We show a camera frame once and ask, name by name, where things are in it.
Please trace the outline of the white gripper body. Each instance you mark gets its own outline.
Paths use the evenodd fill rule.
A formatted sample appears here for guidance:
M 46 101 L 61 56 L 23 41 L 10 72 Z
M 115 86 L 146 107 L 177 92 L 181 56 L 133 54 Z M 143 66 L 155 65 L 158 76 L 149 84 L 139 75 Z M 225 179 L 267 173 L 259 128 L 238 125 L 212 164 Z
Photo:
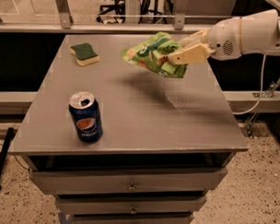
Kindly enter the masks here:
M 212 58 L 227 61 L 241 56 L 240 22 L 240 18 L 219 21 L 208 31 Z

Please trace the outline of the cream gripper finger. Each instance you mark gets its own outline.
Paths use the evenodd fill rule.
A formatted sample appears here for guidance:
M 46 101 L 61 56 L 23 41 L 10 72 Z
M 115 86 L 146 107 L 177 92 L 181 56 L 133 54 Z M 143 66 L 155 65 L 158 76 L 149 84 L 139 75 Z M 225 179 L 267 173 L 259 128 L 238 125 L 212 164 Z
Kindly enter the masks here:
M 185 38 L 181 39 L 179 41 L 179 44 L 181 45 L 181 47 L 186 47 L 188 45 L 196 45 L 196 44 L 200 44 L 200 43 L 207 43 L 208 42 L 207 33 L 208 33 L 207 29 L 198 31 L 196 33 L 191 34 L 188 37 L 185 37 Z
M 170 54 L 164 54 L 158 58 L 162 63 L 170 62 L 173 65 L 204 63 L 215 50 L 207 43 L 189 44 Z

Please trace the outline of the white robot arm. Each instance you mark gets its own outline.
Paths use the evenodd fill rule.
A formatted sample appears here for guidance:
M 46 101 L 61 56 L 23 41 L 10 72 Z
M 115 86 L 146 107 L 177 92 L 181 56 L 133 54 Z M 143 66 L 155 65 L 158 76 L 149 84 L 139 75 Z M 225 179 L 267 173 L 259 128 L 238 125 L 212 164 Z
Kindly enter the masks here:
M 203 63 L 208 57 L 227 61 L 253 53 L 280 56 L 280 12 L 273 8 L 222 20 L 210 29 L 185 37 L 179 45 L 180 49 L 159 60 L 185 65 Z

